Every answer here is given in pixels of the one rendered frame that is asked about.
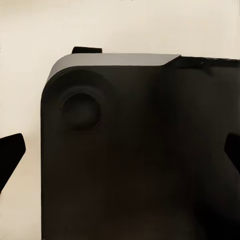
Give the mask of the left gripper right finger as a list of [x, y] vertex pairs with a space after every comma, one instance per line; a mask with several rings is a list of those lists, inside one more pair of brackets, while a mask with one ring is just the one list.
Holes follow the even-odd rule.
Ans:
[[240, 173], [240, 135], [230, 132], [227, 135], [224, 151]]

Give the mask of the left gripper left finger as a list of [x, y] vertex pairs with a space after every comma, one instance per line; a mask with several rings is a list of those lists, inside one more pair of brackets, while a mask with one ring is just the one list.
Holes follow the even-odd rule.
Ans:
[[0, 138], [0, 193], [26, 152], [22, 133]]

